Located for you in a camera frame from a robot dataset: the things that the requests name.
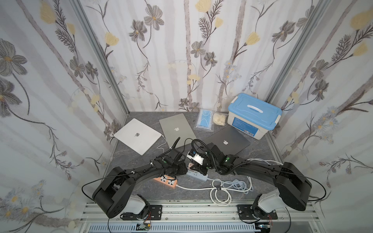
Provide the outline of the blue-grey power strip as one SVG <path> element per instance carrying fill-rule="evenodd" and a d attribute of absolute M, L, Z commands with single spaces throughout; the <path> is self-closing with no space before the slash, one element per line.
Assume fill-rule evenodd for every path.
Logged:
<path fill-rule="evenodd" d="M 195 179 L 198 179 L 198 180 L 201 180 L 201 181 L 207 181 L 208 180 L 208 176 L 207 175 L 203 175 L 197 171 L 193 171 L 193 170 L 188 170 L 187 171 L 187 175 L 192 177 L 192 178 L 195 178 Z"/>

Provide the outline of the orange power strip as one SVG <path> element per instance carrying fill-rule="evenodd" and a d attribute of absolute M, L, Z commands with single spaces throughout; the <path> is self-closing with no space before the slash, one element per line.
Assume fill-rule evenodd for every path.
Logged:
<path fill-rule="evenodd" d="M 176 188 L 177 180 L 175 178 L 172 178 L 170 176 L 161 176 L 158 178 L 154 178 L 153 180 L 162 183 L 168 187 Z"/>

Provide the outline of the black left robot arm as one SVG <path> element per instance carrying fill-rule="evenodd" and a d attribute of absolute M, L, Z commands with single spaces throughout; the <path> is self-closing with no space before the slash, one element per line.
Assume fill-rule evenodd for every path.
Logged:
<path fill-rule="evenodd" d="M 170 149 L 139 168 L 115 167 L 93 192 L 92 199 L 108 218 L 114 218 L 124 210 L 137 184 L 164 175 L 175 178 L 186 172 L 185 156 Z"/>

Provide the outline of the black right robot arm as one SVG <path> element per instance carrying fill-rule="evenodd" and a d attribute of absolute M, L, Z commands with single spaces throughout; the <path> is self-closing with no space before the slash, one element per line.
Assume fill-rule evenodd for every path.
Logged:
<path fill-rule="evenodd" d="M 276 190 L 259 194 L 255 198 L 251 213 L 254 218 L 284 207 L 305 211 L 312 188 L 311 182 L 293 165 L 271 165 L 265 162 L 248 161 L 237 155 L 225 155 L 215 144 L 206 144 L 199 139 L 192 140 L 192 170 L 206 175 L 214 169 L 220 175 L 242 175 L 272 184 Z"/>

